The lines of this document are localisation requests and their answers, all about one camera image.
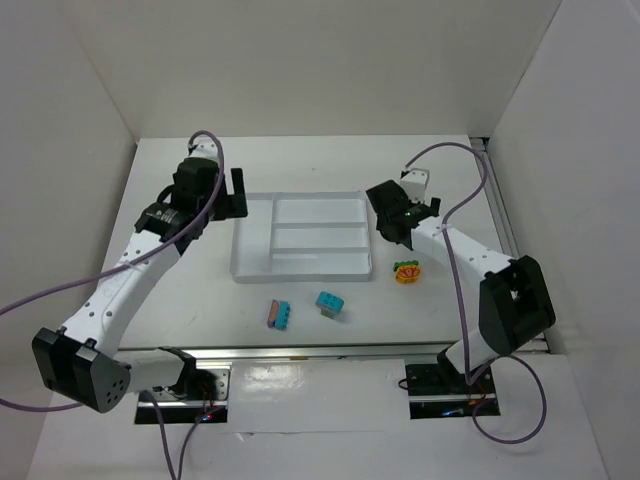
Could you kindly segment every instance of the white wall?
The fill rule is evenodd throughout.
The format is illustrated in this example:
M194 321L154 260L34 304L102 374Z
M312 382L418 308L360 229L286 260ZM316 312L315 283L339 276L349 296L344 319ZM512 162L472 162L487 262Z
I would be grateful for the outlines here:
M101 265L133 139L55 2L0 3L0 305ZM0 397L46 405L31 338L69 292L0 318ZM40 414L0 407L0 478L25 478Z
M64 0L136 136L489 135L559 0Z
M613 480L638 478L640 1L564 0L490 142Z

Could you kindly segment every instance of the clear plastic tray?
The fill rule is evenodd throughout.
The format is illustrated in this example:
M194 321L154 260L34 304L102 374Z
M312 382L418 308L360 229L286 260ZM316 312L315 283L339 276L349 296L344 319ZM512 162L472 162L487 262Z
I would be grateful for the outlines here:
M236 282L369 280L364 193L253 193L247 206L233 231Z

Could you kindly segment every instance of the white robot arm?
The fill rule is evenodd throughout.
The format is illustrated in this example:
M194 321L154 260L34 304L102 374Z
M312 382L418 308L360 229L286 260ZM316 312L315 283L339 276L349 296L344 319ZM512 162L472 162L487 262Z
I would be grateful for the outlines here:
M144 261L136 259L169 241L203 210L219 175L217 149L207 142L190 146L178 166L174 185L144 210L117 266L129 268L104 280L57 331L42 328L32 342L45 385L94 410L113 409L128 392L168 387L182 396L202 386L215 389L215 379L196 369L195 358L162 347L146 352L118 352L125 330L160 278L178 262L210 220L245 217L247 204L241 169L232 169L235 193L224 178L212 208L187 235Z
M439 217L440 199L424 203L429 174L404 171L396 183L381 183L367 196L383 238L424 253L449 266L442 229L446 228L460 277L478 291L478 328L469 332L470 370L509 355L555 323L555 313L538 263L514 259L476 242ZM438 356L450 377L464 375L464 344L460 340Z

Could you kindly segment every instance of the black bracket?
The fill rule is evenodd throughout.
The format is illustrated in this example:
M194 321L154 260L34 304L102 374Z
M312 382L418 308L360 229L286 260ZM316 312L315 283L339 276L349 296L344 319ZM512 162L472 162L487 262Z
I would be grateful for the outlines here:
M480 282L478 327L498 355L509 355L556 323L540 265L524 256Z
M406 386L409 396L438 396L438 395L466 395L470 387L464 380L464 375L452 378L448 372L443 372L440 364L411 364L405 367ZM495 393L491 369L487 369L482 384L486 393Z
M216 377L208 370L198 370L196 358L174 347L160 347L159 350L172 353L184 363L178 381L168 387L170 393L176 398L197 397L202 395L202 388L215 396Z
M129 388L128 365L95 350L95 342L66 337L64 328L41 328L31 342L47 388L100 413L115 407Z
M147 207L136 222L136 232L147 230L160 235L166 242L187 226L202 211L211 197L218 175L218 164L207 158L188 157L173 174L173 185L166 187L155 203ZM227 191L226 182L213 202L208 215L196 227L176 242L180 254L202 235L209 221L243 218L248 214L241 168L231 169L234 193Z
M367 190L367 197L377 216L376 230L389 242L402 244L409 250L411 230L422 220L437 217L440 211L440 199L432 198L431 204L413 203L406 192L393 180Z

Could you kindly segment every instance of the white surface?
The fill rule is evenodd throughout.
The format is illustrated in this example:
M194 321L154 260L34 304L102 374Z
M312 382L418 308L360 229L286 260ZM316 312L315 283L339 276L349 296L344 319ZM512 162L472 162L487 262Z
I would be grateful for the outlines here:
M134 233L118 262L109 268L134 261L160 245L160 236L155 233L145 230ZM82 307L62 324L66 328L65 336L81 344L92 338L96 341L96 350L113 357L140 306L178 260L180 254L171 246L143 263L104 279Z
M365 190L397 178L404 164L426 146L464 136L225 138L227 168L242 167L247 192ZM185 139L143 139L136 153L109 245L105 266L113 265L140 212L170 181L184 157ZM452 147L422 160L431 170L428 196L441 196L446 211L480 181L475 159ZM486 197L480 195L453 220L463 232L492 249L499 241ZM370 282L300 282L238 285L229 274L233 222L210 224L180 262L149 295L124 335L123 347L265 346L457 341L460 327L447 267L373 230ZM418 259L422 278L396 283L393 264ZM315 301L326 290L345 301L339 319L320 315ZM477 294L468 295L471 323ZM291 304L285 333L266 327L271 300Z
M138 137L490 135L559 0L64 0Z
M451 268L441 225L442 216L422 220L418 228L411 231L411 246L414 251ZM497 273L510 266L509 259L512 257L478 243L455 227L447 225L446 228L460 279L476 294L480 291L480 282L485 279L487 273Z
M397 407L402 409L405 420L379 432L251 435L216 433L225 427L201 425L187 449L184 478L606 479L566 359L544 355L527 360L540 374L549 400L547 424L527 444L505 447L492 443L477 433L469 418L409 420L405 403ZM480 421L494 434L521 436L539 418L540 398L535 383L513 361L497 362L494 372L502 415ZM361 372L337 375L333 388L348 395L350 385L357 380L356 373ZM397 380L390 378L387 388L397 390ZM309 397L297 405L284 403L301 411L324 409L323 398L313 389L307 391ZM108 415L88 409L47 415L29 480L166 478L158 428L134 426L134 404L135 398L129 396ZM346 405L356 408L348 401ZM265 402L255 403L255 409L264 409L265 414L273 412L273 408ZM349 418L348 411L342 414ZM400 412L390 409L379 414ZM270 421L266 416L257 418ZM168 426L170 450L176 462L188 428Z
M231 275L238 283L364 282L371 276L363 192L255 193L235 220Z
M612 480L638 477L640 2L567 0L490 153Z
M233 368L234 432L381 431L406 423L403 360L248 364Z
M5 306L97 271L133 139L55 2L0 2L0 65ZM58 327L87 293L77 289L0 318L0 397L48 403L31 339L42 326ZM0 408L0 479L26 476L43 420Z

